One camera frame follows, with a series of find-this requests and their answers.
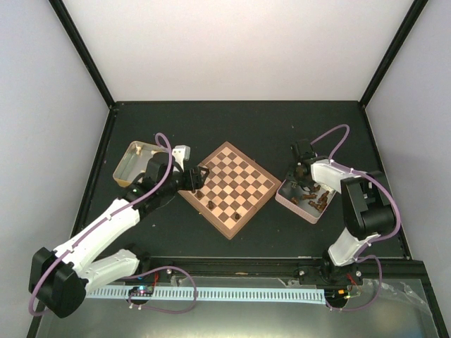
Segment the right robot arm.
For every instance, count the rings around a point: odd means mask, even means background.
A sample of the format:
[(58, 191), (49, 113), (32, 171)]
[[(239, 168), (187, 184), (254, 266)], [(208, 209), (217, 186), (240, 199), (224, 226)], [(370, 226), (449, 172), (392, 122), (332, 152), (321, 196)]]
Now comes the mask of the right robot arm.
[(276, 201), (311, 224), (319, 221), (334, 196), (341, 196), (344, 229), (305, 277), (341, 284), (360, 254), (374, 242), (394, 236), (400, 212), (381, 171), (364, 172), (320, 156), (297, 163), (276, 192)]

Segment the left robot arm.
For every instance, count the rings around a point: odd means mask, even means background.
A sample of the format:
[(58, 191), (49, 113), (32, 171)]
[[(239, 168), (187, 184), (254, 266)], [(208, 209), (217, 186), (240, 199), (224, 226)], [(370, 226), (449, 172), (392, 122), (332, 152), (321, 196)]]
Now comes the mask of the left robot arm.
[(65, 318), (77, 310), (88, 294), (125, 278), (143, 281), (150, 276), (151, 263), (131, 249), (100, 258), (99, 254), (124, 232), (168, 203), (177, 192), (200, 190), (209, 175), (201, 166), (184, 168), (184, 157), (158, 152), (143, 173), (126, 187), (122, 196), (83, 231), (49, 250), (42, 247), (32, 257), (28, 310), (38, 316), (35, 301)]

